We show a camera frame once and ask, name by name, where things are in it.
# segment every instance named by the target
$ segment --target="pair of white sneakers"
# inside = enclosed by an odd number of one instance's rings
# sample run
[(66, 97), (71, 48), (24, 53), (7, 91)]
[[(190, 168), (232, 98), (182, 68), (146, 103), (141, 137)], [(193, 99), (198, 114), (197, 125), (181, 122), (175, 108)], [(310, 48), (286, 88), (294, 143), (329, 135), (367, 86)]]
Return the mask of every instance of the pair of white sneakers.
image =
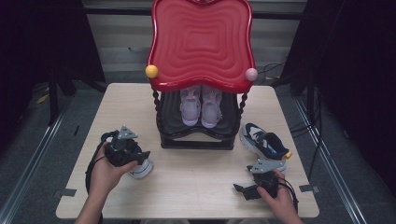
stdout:
[(181, 117), (185, 125), (193, 126), (198, 122), (201, 108), (201, 123), (204, 127), (214, 128), (221, 120), (220, 102), (222, 91), (207, 85), (196, 85), (181, 90), (180, 97)]

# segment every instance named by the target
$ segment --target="sneaker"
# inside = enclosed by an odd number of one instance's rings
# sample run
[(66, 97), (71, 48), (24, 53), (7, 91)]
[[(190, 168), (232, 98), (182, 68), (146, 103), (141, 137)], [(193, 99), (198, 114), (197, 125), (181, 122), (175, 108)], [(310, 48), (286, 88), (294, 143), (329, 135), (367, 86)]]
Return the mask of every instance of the sneaker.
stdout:
[(214, 128), (221, 120), (220, 102), (222, 91), (204, 85), (202, 87), (202, 125), (206, 128)]
[[(243, 125), (239, 137), (244, 146), (262, 160), (285, 161), (291, 156), (291, 152), (283, 146), (276, 134), (267, 133), (253, 123)], [(279, 171), (286, 169), (286, 163), (283, 164), (277, 168)]]
[(180, 91), (181, 118), (187, 126), (193, 126), (198, 122), (201, 113), (201, 86), (192, 86)]

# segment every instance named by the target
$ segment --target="table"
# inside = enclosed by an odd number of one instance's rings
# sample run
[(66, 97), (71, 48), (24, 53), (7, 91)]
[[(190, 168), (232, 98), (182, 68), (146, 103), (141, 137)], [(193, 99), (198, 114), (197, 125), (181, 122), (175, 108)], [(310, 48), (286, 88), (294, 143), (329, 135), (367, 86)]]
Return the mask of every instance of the table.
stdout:
[[(114, 83), (107, 88), (102, 103), (82, 147), (67, 189), (74, 197), (63, 196), (56, 215), (76, 218), (87, 198), (85, 171), (103, 133), (126, 125), (138, 134), (143, 151), (151, 151), (154, 168), (143, 179), (124, 175), (110, 192), (103, 209), (104, 218), (263, 218), (274, 217), (264, 200), (246, 201), (233, 184), (254, 184), (247, 165), (257, 155), (249, 152), (238, 137), (233, 150), (161, 148), (155, 122), (155, 104), (149, 84)], [(276, 133), (293, 155), (287, 161), (286, 178), (296, 190), (300, 217), (316, 217), (318, 205), (311, 191), (301, 193), (308, 181), (295, 148), (276, 93), (271, 87), (253, 86), (248, 94), (242, 122), (253, 122)], [(214, 139), (202, 133), (185, 138)]]

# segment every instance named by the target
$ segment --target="black and white sneaker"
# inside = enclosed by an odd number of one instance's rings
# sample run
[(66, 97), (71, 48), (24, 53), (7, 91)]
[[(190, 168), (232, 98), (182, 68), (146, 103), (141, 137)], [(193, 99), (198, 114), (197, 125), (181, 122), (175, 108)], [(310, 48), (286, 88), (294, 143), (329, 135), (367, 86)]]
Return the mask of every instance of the black and white sneaker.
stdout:
[[(253, 123), (242, 125), (239, 137), (244, 146), (262, 160), (285, 161), (291, 156), (291, 152), (283, 146), (276, 134), (267, 133)], [(277, 168), (279, 171), (286, 169), (286, 163), (283, 164)]]

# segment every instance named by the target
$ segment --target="red shelf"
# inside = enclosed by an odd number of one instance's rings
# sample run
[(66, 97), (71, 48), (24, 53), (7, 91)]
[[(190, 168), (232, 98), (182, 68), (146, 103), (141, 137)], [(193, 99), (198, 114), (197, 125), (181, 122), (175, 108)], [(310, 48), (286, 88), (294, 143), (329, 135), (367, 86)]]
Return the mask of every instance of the red shelf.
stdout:
[(246, 71), (255, 68), (250, 46), (251, 8), (245, 0), (157, 0), (148, 64), (159, 73), (157, 91), (206, 84), (231, 93), (248, 92)]

